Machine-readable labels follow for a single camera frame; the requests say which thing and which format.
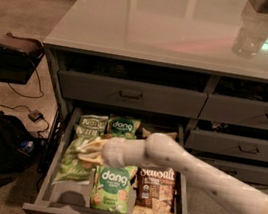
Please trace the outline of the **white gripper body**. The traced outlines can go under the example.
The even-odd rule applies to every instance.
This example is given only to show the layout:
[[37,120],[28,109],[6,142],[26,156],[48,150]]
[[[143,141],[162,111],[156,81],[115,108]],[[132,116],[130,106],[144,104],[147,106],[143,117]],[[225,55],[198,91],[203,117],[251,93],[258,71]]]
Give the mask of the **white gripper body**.
[[113,137],[105,142],[102,150],[104,164],[108,167],[124,167],[124,148],[126,139]]

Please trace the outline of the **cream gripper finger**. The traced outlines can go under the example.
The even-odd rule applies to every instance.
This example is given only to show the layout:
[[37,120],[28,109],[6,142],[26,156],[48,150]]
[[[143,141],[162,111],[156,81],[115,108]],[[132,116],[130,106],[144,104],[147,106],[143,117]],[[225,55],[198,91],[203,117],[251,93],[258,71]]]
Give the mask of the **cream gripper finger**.
[[83,151],[89,151],[89,152],[99,152],[102,150],[103,146],[105,146],[107,142],[106,140],[103,140],[101,138],[96,138],[95,140],[88,142],[86,144],[83,144],[79,147],[80,150]]
[[78,158],[84,162],[88,162],[94,165],[104,165],[102,155],[100,153],[87,153],[87,154],[78,154]]

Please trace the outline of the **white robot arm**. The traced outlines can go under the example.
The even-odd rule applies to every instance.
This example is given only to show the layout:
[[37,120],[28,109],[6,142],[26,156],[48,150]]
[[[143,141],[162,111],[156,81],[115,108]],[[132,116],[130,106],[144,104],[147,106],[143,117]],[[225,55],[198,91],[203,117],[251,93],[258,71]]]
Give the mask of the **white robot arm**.
[[166,134],[153,133],[144,140],[98,139],[77,151],[78,158],[94,165],[171,168],[231,214],[268,214],[268,195],[192,156]]

